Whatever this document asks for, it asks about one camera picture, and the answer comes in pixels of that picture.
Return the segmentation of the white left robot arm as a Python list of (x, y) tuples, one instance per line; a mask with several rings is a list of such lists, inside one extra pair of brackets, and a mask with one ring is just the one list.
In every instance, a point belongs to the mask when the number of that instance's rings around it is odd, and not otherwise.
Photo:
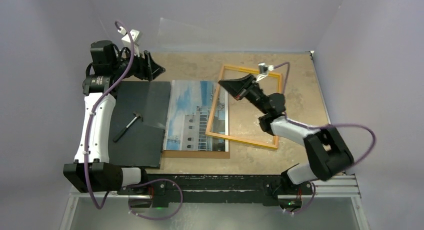
[(132, 76), (153, 81), (165, 72), (151, 54), (143, 55), (134, 40), (121, 49), (110, 40), (90, 45), (91, 63), (82, 82), (84, 121), (73, 161), (64, 164), (64, 177), (81, 193), (118, 191), (129, 186), (138, 195), (146, 193), (149, 181), (141, 167), (120, 167), (110, 162), (109, 134), (120, 83)]

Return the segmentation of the building and sky photo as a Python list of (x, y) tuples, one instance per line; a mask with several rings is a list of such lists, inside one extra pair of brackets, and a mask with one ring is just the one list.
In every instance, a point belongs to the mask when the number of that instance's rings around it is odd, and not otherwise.
[(217, 84), (173, 80), (163, 148), (167, 151), (228, 152), (225, 139), (206, 135)]

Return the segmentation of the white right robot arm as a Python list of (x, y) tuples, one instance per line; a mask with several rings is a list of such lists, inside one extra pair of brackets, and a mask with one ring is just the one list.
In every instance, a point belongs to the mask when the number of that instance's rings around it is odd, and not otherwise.
[(280, 175), (284, 192), (292, 194), (305, 182), (327, 181), (354, 164), (354, 157), (336, 127), (311, 126), (288, 118), (284, 94), (265, 94), (252, 74), (222, 79), (218, 84), (235, 100), (246, 99), (263, 113), (258, 119), (263, 132), (304, 147), (307, 162), (296, 164)]

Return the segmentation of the yellow wooden picture frame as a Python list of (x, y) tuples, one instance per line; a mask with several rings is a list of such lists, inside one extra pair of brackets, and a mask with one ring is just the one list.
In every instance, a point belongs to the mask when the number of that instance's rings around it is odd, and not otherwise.
[[(224, 64), (218, 74), (218, 80), (236, 79), (252, 74), (259, 75), (257, 69)], [(270, 71), (268, 79), (262, 79), (265, 95), (274, 92), (282, 93), (285, 74)], [(279, 137), (263, 133), (259, 126), (258, 117), (264, 115), (254, 105), (244, 98), (236, 101), (223, 87), (217, 84), (212, 98), (210, 114), (207, 121), (205, 134), (208, 137), (232, 141), (235, 143), (252, 145), (257, 148), (277, 150)], [(224, 113), (224, 120), (219, 115)]]

